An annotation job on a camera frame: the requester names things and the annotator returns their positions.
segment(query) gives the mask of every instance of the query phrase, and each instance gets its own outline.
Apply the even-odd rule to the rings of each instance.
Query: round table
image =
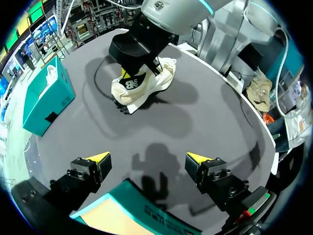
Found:
[[[94,39],[62,61],[76,98],[37,138],[44,178],[57,179],[77,157],[105,151],[112,170],[81,208],[131,178],[147,197],[203,234],[218,232],[228,215],[201,194],[184,170],[186,152],[219,157],[250,190],[265,185],[273,163],[273,140],[251,104],[197,57],[169,45],[160,57],[177,59],[171,86],[133,115],[103,96],[121,66],[109,46],[115,30]],[[101,92],[95,86],[94,75]]]

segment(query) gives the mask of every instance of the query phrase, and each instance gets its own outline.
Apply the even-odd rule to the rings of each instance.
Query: shoe sole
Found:
[[[163,84],[162,86],[158,86],[155,87],[155,89],[152,89],[150,91],[148,91],[147,93],[145,93],[142,97],[138,98],[136,101],[134,101],[132,104],[130,105],[122,105],[120,104],[113,95],[111,95],[111,99],[113,100],[113,102],[115,103],[115,105],[117,106],[117,108],[119,109],[120,112],[126,114],[126,115],[131,115],[133,114],[137,109],[139,109],[148,99],[148,97],[156,92],[162,92],[165,91],[172,83],[174,78],[172,78],[172,80],[166,84]]]

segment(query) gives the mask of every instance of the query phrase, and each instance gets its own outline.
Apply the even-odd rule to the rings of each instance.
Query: shoe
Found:
[[[176,59],[160,58],[159,75],[155,76],[146,65],[143,65],[133,77],[123,76],[112,81],[112,100],[125,114],[133,114],[149,95],[167,89],[174,78]]]

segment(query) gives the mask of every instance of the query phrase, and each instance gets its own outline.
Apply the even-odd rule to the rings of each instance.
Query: beige bag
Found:
[[[272,82],[266,78],[260,69],[258,69],[258,73],[259,75],[247,87],[246,93],[248,99],[257,110],[268,112],[270,107],[269,93],[272,88]]]

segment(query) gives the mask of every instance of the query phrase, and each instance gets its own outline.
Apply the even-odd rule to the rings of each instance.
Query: red object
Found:
[[[248,219],[251,216],[251,213],[246,211],[243,211],[242,214],[239,216],[239,218],[236,220],[236,223],[240,223],[246,219]]]
[[[266,125],[270,124],[271,122],[274,122],[274,119],[269,114],[263,114],[262,119]]]

